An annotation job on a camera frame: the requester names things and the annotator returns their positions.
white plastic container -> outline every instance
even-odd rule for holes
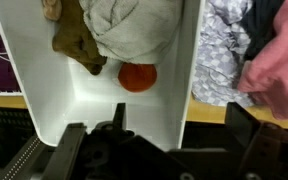
[[[41,0],[0,0],[0,32],[40,139],[56,146],[68,123],[84,122],[92,130],[113,118],[117,103],[126,102],[127,129],[164,150],[180,147],[204,1],[185,0],[181,28],[157,66],[156,84],[134,94],[113,83],[118,62],[92,76],[53,52],[55,23],[44,18]]]

orange ball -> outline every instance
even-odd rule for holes
[[[124,63],[118,74],[121,85],[130,92],[142,92],[154,85],[157,72],[153,64]]]

crumpled fabric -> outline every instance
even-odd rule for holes
[[[182,0],[80,0],[84,22],[102,56],[157,64],[179,25]]]
[[[276,36],[273,20],[284,0],[254,0],[253,7],[241,20],[241,26],[251,38],[244,58],[253,60]]]
[[[256,56],[241,76],[238,89],[288,119],[288,0],[274,18],[276,37]]]
[[[215,106],[237,102],[254,105],[237,90],[243,55],[250,38],[239,25],[252,0],[208,0],[203,15],[192,93],[195,100]]]

fabric pile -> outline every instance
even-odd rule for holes
[[[192,88],[196,100],[216,106],[228,102],[253,105],[248,94],[236,88],[243,56],[251,42],[239,22],[252,4],[252,0],[206,2]]]
[[[288,0],[208,0],[192,92],[288,119]]]
[[[288,119],[288,0],[274,18],[276,37],[247,66],[238,89],[268,105],[274,117]]]
[[[133,64],[157,64],[174,40],[178,0],[80,0],[84,21],[102,56]]]

gray cloth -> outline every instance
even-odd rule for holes
[[[216,106],[253,105],[248,94],[236,89],[250,43],[238,22],[251,6],[252,0],[207,0],[193,77],[196,100]]]
[[[99,53],[134,64],[164,59],[181,17],[182,0],[80,0]]]

